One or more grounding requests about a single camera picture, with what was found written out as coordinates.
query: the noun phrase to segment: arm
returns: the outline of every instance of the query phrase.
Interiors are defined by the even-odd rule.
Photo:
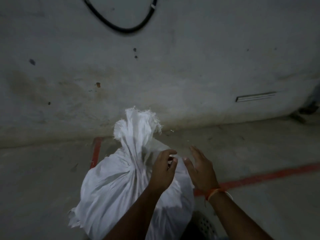
[[[170,186],[178,160],[169,155],[175,150],[159,153],[153,167],[150,182],[143,193],[105,236],[104,240],[145,239],[150,221],[161,194]]]
[[[207,192],[210,189],[220,188],[212,162],[202,151],[190,147],[195,160],[195,166],[188,158],[183,161],[189,172],[190,178],[196,188]],[[222,226],[232,240],[272,240],[244,211],[242,211],[225,193],[217,192],[209,198]]]

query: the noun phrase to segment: red painted line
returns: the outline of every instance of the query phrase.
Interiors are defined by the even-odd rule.
[[[98,164],[101,142],[102,142],[102,137],[95,137],[93,140],[94,149],[93,149],[90,169],[94,168]]]
[[[261,182],[265,182],[273,179],[284,178],[291,175],[297,175],[302,173],[310,173],[310,172],[315,172],[319,170],[320,170],[320,162],[303,165],[296,168],[287,168],[287,169],[282,169],[275,172],[259,174],[259,175],[239,179],[239,180],[224,182],[224,183],[220,183],[220,186],[224,190],[229,190],[229,189],[233,189],[233,188],[237,188],[245,185],[261,183]],[[194,196],[204,195],[204,193],[198,189],[195,189],[193,193],[194,193]]]

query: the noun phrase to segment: black hose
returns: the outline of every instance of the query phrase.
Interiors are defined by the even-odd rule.
[[[153,0],[152,4],[150,5],[150,10],[147,14],[147,16],[145,17],[145,19],[138,24],[137,26],[133,27],[133,28],[121,28],[118,27],[112,23],[110,23],[108,20],[106,20],[95,8],[94,6],[91,4],[90,0],[83,0],[84,3],[87,5],[87,7],[90,9],[91,12],[93,12],[93,14],[105,25],[107,25],[108,27],[112,28],[113,30],[120,32],[120,33],[125,33],[125,34],[129,34],[129,33],[134,33],[138,30],[140,30],[143,26],[145,26],[147,24],[147,22],[150,20],[151,16],[153,15],[156,5],[157,5],[157,0]]]

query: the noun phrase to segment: white sack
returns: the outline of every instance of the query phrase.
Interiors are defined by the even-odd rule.
[[[127,121],[114,127],[122,147],[90,169],[81,186],[81,200],[70,213],[72,227],[80,226],[92,240],[101,240],[141,195],[150,180],[152,165],[168,146],[152,137],[161,132],[155,113],[126,109]],[[179,239],[194,208],[192,183],[178,158],[173,182],[161,195],[146,239]]]

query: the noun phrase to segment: hand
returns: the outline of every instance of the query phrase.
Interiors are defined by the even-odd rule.
[[[193,185],[204,192],[213,188],[219,188],[220,186],[212,162],[195,146],[191,146],[190,151],[194,157],[195,166],[193,166],[189,158],[183,158],[183,162],[186,165]]]
[[[152,167],[152,174],[148,187],[150,190],[163,193],[172,183],[174,173],[178,164],[178,159],[170,157],[177,154],[175,150],[168,149],[159,153]]]

